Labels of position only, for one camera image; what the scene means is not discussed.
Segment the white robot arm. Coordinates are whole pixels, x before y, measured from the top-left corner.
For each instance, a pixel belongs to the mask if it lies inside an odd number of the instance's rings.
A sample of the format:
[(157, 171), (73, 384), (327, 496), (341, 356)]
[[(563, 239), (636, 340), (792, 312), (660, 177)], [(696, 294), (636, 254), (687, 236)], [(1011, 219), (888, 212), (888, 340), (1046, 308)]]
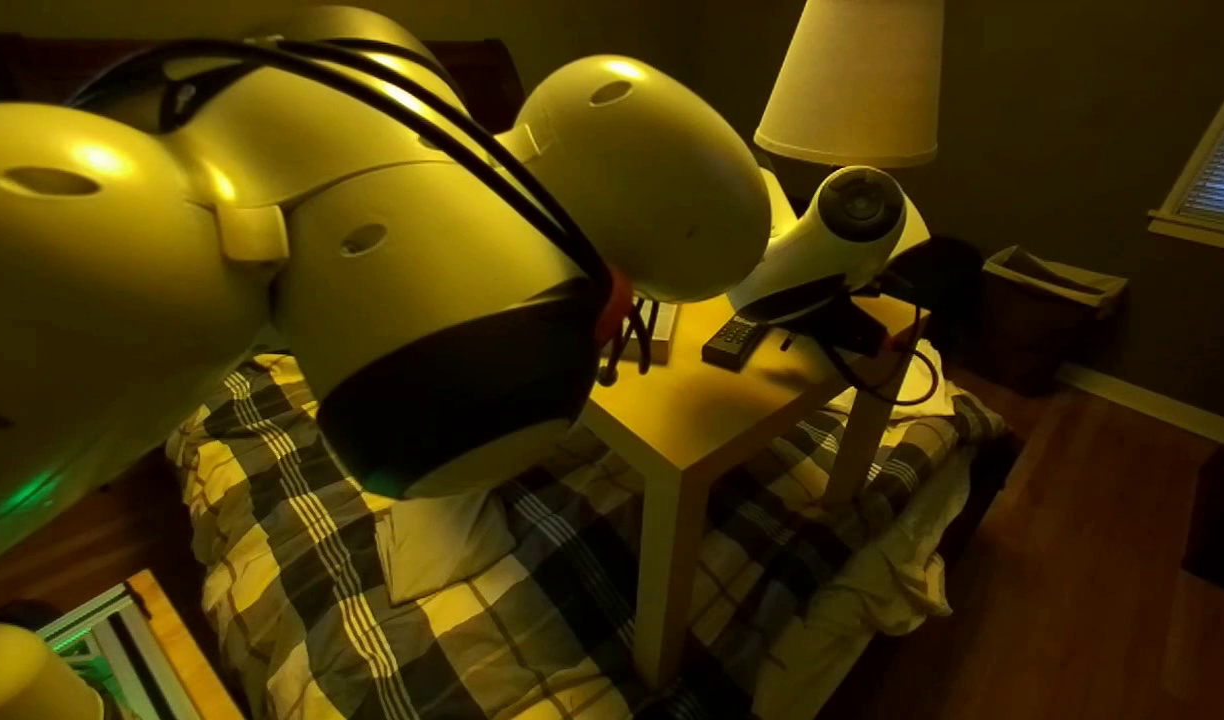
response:
[(581, 417), (636, 298), (782, 323), (918, 236), (871, 164), (782, 219), (726, 120), (630, 57), (483, 127), (368, 8), (139, 49), (61, 105), (0, 99), (0, 558), (261, 343), (365, 490), (450, 496)]

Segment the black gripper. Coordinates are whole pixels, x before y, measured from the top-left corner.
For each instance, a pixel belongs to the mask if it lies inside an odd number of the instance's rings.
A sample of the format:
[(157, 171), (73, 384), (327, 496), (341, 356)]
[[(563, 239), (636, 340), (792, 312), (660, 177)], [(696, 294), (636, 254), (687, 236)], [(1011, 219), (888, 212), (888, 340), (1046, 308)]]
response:
[(782, 323), (788, 337), (810, 340), (820, 354), (895, 354), (917, 337), (922, 312), (898, 298), (842, 298)]

